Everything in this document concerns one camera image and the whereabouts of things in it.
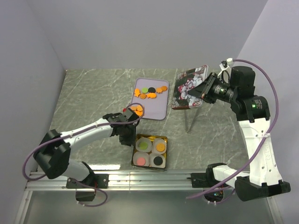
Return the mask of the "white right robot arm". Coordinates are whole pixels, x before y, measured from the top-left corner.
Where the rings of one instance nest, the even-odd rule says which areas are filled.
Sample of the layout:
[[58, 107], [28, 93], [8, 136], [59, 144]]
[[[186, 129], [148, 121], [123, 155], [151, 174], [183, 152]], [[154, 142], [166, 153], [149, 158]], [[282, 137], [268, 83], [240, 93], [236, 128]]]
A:
[[271, 142], [271, 129], [276, 120], [270, 119], [270, 110], [266, 98], [255, 95], [255, 72], [246, 66], [231, 69], [229, 81], [223, 82], [215, 73], [188, 93], [199, 97], [206, 103], [217, 100], [229, 103], [235, 113], [246, 147], [249, 161], [249, 173], [243, 169], [235, 170], [225, 163], [208, 165], [206, 182], [208, 192], [230, 186], [242, 201], [265, 198], [289, 193], [291, 186], [277, 168]]

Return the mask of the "metal tongs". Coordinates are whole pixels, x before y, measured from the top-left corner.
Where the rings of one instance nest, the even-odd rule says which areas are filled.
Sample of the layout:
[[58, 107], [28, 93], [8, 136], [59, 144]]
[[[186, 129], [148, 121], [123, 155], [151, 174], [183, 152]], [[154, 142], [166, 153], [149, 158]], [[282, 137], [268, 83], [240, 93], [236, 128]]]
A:
[[185, 132], [189, 133], [193, 127], [199, 108], [184, 110]]

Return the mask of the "gold cookie tin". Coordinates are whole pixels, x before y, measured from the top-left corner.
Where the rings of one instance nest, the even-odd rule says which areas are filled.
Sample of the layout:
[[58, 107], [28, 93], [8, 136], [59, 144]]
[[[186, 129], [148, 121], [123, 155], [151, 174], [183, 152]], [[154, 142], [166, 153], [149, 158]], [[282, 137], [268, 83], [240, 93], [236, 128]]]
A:
[[136, 168], [165, 170], [168, 138], [166, 136], [137, 134], [131, 165]]

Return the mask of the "pink round cookie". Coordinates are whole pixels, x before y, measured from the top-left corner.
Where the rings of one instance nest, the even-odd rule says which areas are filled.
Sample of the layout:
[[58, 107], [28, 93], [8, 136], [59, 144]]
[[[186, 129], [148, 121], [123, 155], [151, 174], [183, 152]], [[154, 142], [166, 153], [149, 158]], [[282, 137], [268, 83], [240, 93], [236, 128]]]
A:
[[139, 157], [137, 160], [136, 160], [136, 164], [138, 166], [144, 166], [146, 164], [146, 159], [144, 157]]

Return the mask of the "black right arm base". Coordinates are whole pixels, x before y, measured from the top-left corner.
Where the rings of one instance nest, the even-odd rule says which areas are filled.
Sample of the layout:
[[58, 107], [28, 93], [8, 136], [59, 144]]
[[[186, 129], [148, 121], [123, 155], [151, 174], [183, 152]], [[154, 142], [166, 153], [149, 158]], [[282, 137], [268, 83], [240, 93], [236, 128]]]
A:
[[[187, 180], [191, 181], [192, 188], [210, 188], [214, 183], [208, 180], [206, 173], [191, 173]], [[208, 203], [221, 203], [224, 200], [224, 191], [230, 189], [227, 184], [223, 184], [220, 187], [204, 195], [204, 198]]]

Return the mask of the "orange round waffle cookie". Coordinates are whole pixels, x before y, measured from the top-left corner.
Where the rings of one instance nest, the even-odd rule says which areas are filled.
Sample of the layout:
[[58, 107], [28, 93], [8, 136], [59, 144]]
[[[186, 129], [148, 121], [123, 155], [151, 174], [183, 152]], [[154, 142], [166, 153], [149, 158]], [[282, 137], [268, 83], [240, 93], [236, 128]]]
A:
[[158, 144], [156, 145], [156, 150], [157, 150], [158, 152], [163, 152], [163, 151], [165, 150], [165, 145], [164, 145], [164, 143], [158, 143]]

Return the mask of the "gold tin lid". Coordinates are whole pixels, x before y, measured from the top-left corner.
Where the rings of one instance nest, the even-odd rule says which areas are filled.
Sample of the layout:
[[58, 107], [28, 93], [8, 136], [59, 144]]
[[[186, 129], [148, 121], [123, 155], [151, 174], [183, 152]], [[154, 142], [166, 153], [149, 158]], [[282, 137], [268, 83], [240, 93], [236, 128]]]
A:
[[202, 105], [202, 99], [191, 96], [188, 94], [188, 91], [197, 87], [206, 79], [208, 69], [207, 65], [203, 65], [176, 75], [171, 100], [171, 108], [173, 110], [193, 109]]

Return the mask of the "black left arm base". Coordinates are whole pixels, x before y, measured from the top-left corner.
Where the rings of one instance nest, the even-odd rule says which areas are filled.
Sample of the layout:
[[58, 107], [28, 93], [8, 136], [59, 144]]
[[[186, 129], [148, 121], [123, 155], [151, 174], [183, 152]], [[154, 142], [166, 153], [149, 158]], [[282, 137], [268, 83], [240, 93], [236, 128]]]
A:
[[[109, 174], [90, 174], [83, 181], [68, 178], [67, 189], [74, 189], [75, 199], [78, 204], [85, 207], [98, 207], [104, 205], [108, 200], [108, 194], [104, 189], [108, 188]], [[86, 204], [94, 201], [97, 192], [103, 194], [104, 199], [100, 204]]]

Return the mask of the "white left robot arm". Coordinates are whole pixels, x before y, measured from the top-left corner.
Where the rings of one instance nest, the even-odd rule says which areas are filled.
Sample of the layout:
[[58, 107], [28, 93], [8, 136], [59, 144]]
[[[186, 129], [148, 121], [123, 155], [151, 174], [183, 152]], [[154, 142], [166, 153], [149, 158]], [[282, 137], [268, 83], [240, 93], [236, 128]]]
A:
[[94, 182], [93, 171], [86, 162], [71, 159], [71, 153], [94, 141], [113, 136], [118, 136], [122, 145], [133, 145], [139, 118], [134, 111], [126, 109], [122, 113], [106, 114], [72, 131], [59, 133], [52, 129], [45, 134], [33, 157], [49, 179], [66, 176], [88, 188]]

